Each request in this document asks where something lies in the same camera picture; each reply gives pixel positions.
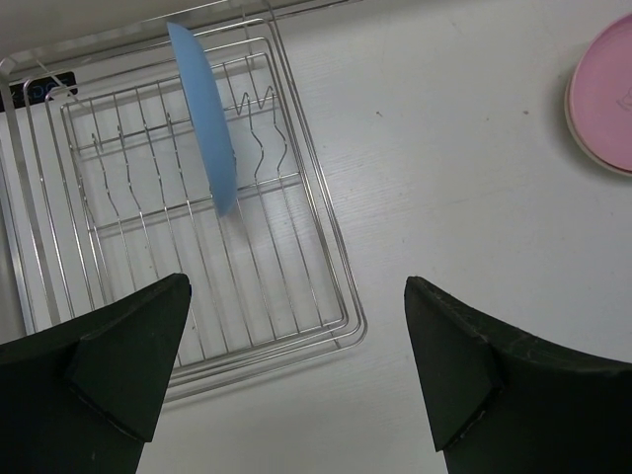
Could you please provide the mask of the cream plate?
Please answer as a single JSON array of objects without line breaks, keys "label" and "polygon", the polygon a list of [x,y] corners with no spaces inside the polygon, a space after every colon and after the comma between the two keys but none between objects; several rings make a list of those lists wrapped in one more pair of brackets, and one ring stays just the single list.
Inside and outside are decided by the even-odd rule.
[{"label": "cream plate", "polygon": [[575,124],[572,120],[572,116],[571,116],[571,107],[570,107],[570,92],[571,92],[571,85],[573,82],[573,76],[570,76],[567,84],[566,84],[566,89],[565,89],[565,93],[564,93],[564,114],[565,114],[565,121],[566,121],[566,125],[567,128],[571,134],[571,136],[573,137],[574,142],[576,143],[576,145],[579,147],[579,149],[583,152],[584,155],[586,155],[588,158],[590,158],[597,166],[608,170],[611,173],[614,173],[618,176],[624,177],[627,180],[631,180],[631,172],[630,171],[626,171],[623,170],[621,168],[617,168],[614,167],[612,165],[610,165],[609,163],[605,162],[604,160],[602,160],[600,157],[598,157],[596,154],[594,154],[582,141],[582,139],[580,138],[577,129],[575,127]]}]

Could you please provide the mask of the blue plate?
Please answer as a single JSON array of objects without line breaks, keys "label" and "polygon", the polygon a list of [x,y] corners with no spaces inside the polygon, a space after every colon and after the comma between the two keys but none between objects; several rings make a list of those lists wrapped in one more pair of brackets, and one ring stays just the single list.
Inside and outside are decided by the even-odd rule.
[{"label": "blue plate", "polygon": [[171,22],[167,24],[167,30],[213,203],[218,215],[223,217],[236,203],[237,171],[219,90],[195,35]]}]

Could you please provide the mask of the pink plate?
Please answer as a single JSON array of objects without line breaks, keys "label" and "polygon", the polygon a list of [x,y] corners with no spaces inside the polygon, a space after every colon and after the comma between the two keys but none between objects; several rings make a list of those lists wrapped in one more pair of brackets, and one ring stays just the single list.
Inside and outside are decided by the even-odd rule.
[{"label": "pink plate", "polygon": [[631,172],[631,16],[617,19],[586,49],[573,74],[571,116],[584,144]]}]

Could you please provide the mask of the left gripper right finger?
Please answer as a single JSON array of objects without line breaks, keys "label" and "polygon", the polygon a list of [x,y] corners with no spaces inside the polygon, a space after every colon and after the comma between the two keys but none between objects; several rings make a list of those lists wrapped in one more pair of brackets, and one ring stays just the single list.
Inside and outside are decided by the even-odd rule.
[{"label": "left gripper right finger", "polygon": [[405,316],[451,473],[627,473],[631,366],[531,335],[411,276]]}]

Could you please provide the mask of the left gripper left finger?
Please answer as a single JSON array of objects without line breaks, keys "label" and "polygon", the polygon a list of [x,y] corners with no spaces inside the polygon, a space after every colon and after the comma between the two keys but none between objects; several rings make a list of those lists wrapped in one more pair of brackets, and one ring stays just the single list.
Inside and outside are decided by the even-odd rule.
[{"label": "left gripper left finger", "polygon": [[152,441],[192,299],[172,274],[1,347],[4,473],[133,473]]}]

